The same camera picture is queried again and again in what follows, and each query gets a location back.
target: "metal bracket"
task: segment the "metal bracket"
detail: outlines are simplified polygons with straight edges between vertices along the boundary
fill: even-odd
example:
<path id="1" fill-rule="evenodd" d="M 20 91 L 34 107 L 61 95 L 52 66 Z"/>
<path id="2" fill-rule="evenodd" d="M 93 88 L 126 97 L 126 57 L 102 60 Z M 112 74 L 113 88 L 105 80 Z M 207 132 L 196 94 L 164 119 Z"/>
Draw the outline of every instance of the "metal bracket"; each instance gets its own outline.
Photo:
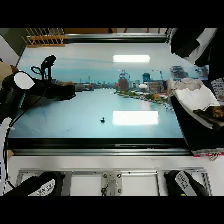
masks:
<path id="1" fill-rule="evenodd" d="M 102 196 L 119 196 L 122 194 L 122 173 L 103 172 L 101 182 Z"/>

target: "sky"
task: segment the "sky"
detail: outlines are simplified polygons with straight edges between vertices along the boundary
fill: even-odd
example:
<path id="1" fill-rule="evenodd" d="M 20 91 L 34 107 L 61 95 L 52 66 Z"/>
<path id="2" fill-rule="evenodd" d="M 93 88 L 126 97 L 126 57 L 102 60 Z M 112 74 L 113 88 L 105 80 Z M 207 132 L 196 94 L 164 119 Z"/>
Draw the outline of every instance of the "sky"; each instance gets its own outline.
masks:
<path id="1" fill-rule="evenodd" d="M 148 72 L 154 80 L 171 78 L 170 68 L 182 66 L 190 77 L 197 78 L 195 66 L 177 55 L 171 54 L 165 43 L 107 43 L 68 44 L 65 47 L 26 48 L 18 68 L 35 78 L 31 66 L 40 67 L 49 55 L 55 55 L 52 77 L 62 81 L 117 82 L 122 69 L 130 75 L 130 80 L 141 80 Z M 113 55 L 149 55 L 149 63 L 114 63 Z"/>

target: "white towel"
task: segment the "white towel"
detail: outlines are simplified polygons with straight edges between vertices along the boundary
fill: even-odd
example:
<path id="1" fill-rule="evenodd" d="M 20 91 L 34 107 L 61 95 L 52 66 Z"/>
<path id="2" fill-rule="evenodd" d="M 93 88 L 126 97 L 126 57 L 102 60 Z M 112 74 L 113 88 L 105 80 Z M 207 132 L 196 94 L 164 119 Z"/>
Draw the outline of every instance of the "white towel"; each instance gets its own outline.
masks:
<path id="1" fill-rule="evenodd" d="M 212 124 L 209 124 L 207 121 L 193 113 L 193 110 L 201 109 L 205 111 L 209 106 L 220 106 L 219 102 L 209 88 L 207 88 L 205 85 L 202 85 L 200 89 L 195 89 L 194 91 L 186 88 L 183 90 L 176 89 L 173 91 L 173 93 L 182 107 L 192 117 L 194 117 L 207 128 L 212 129 Z"/>

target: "black border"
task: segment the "black border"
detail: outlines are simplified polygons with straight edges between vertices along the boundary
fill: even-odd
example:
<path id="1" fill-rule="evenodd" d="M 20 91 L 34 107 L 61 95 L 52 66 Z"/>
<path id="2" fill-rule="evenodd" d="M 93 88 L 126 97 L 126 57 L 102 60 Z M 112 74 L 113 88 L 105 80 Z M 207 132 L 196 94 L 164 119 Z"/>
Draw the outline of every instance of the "black border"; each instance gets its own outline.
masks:
<path id="1" fill-rule="evenodd" d="M 74 36 L 67 40 L 69 43 L 164 43 L 166 38 L 129 36 L 113 38 L 83 38 Z M 183 138 L 8 138 L 11 149 L 111 149 L 111 148 L 188 148 Z"/>

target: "water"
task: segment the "water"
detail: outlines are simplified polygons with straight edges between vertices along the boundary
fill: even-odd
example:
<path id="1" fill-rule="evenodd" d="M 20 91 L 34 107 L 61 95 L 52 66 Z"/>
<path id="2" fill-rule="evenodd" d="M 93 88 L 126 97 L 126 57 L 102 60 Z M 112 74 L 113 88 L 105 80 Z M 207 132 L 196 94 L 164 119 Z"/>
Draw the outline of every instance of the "water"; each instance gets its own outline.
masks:
<path id="1" fill-rule="evenodd" d="M 69 101 L 44 99 L 28 110 L 10 131 L 14 138 L 183 138 L 172 111 L 164 105 L 123 98 L 113 89 L 76 93 Z M 118 126 L 113 111 L 158 111 L 158 124 Z"/>

